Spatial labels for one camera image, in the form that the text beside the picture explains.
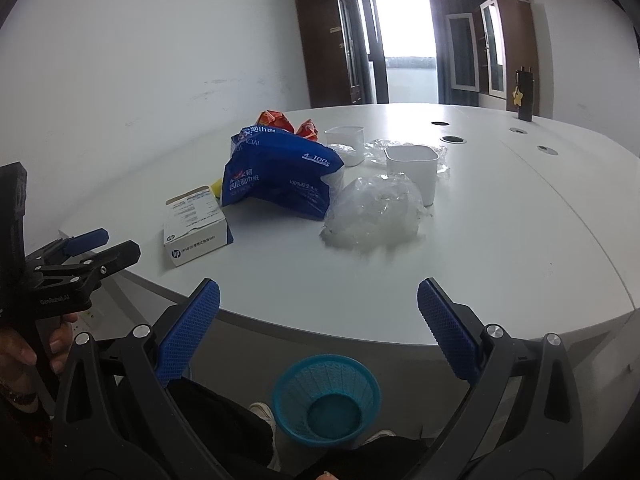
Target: curtain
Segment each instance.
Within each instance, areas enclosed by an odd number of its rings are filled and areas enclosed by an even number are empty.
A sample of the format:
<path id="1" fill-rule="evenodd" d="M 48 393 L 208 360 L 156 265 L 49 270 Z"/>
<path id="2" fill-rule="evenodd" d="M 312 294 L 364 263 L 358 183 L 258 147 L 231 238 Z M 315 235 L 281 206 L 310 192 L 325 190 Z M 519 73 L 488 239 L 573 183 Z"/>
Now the curtain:
<path id="1" fill-rule="evenodd" d="M 358 0 L 349 0 L 349 17 L 353 30 L 353 55 L 360 68 L 360 90 L 362 92 L 362 103 L 373 104 L 373 92 L 371 91 L 371 78 L 369 75 L 369 56 L 364 43 L 364 28 L 360 18 L 360 7 Z"/>
<path id="2" fill-rule="evenodd" d="M 447 44 L 447 14 L 472 12 L 487 0 L 429 0 L 433 33 L 436 40 L 438 67 L 438 100 L 443 105 L 478 106 L 478 93 L 451 88 L 449 47 Z"/>

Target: finger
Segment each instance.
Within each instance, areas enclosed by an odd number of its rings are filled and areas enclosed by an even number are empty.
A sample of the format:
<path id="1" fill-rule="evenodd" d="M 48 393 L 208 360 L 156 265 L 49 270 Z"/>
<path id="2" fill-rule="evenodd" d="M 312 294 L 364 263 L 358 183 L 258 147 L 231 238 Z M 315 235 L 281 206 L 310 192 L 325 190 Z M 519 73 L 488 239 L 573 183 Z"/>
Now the finger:
<path id="1" fill-rule="evenodd" d="M 65 370 L 66 360 L 69 358 L 69 352 L 64 352 L 63 354 L 55 356 L 51 360 L 51 369 L 57 373 L 61 374 Z"/>
<path id="2" fill-rule="evenodd" d="M 76 321 L 78 321 L 78 313 L 73 312 L 72 314 L 64 314 L 62 316 L 62 319 L 68 323 L 75 323 Z"/>
<path id="3" fill-rule="evenodd" d="M 36 353 L 13 328 L 0 330 L 0 355 L 2 354 L 27 366 L 36 364 Z"/>
<path id="4" fill-rule="evenodd" d="M 69 323 L 63 322 L 49 336 L 49 346 L 54 354 L 66 351 L 71 346 L 73 329 Z"/>

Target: orange wrapper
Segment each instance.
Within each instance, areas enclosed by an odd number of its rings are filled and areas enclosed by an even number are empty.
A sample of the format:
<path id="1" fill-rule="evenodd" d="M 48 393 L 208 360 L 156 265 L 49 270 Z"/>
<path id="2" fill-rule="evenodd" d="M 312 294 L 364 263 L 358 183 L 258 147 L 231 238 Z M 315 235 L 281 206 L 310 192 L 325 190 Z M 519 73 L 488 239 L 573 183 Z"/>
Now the orange wrapper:
<path id="1" fill-rule="evenodd" d="M 307 119 L 305 122 L 300 124 L 300 127 L 296 131 L 296 135 L 316 142 L 316 140 L 318 140 L 318 129 L 311 119 Z"/>
<path id="2" fill-rule="evenodd" d="M 260 126 L 273 126 L 274 128 L 281 128 L 287 130 L 289 133 L 294 133 L 292 124 L 284 116 L 282 112 L 274 112 L 272 110 L 265 110 L 258 117 L 256 124 Z"/>

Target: white shoe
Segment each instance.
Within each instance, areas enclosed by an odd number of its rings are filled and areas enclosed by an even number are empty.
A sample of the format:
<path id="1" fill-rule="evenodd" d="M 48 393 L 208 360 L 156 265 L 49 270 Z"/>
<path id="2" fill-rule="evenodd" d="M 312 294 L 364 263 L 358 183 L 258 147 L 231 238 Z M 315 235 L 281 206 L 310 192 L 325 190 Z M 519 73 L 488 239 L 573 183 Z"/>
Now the white shoe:
<path id="1" fill-rule="evenodd" d="M 273 416 L 271 408 L 264 402 L 254 402 L 249 406 L 249 411 L 259 416 L 270 426 L 271 433 L 273 433 L 273 457 L 267 467 L 274 471 L 280 471 L 280 457 L 278 456 L 278 449 L 276 448 L 276 419 Z"/>
<path id="2" fill-rule="evenodd" d="M 391 431 L 391 430 L 381 430 L 373 435 L 371 435 L 367 440 L 365 440 L 362 445 L 364 446 L 365 444 L 370 444 L 371 442 L 373 442 L 374 440 L 377 440 L 383 436 L 396 436 L 396 434 Z"/>

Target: brown cabinet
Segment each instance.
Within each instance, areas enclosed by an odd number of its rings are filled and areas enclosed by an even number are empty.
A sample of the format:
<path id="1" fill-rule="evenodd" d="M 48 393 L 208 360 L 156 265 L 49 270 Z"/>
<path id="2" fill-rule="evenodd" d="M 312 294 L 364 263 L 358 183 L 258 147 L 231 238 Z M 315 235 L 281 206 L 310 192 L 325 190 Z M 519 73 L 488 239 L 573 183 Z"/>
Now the brown cabinet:
<path id="1" fill-rule="evenodd" d="M 538 47 L 529 2 L 487 0 L 474 11 L 478 45 L 480 91 L 506 100 L 506 110 L 516 112 L 513 91 L 516 70 L 533 72 L 534 115 L 540 114 Z"/>
<path id="2" fill-rule="evenodd" d="M 362 104 L 349 0 L 296 0 L 312 108 Z"/>

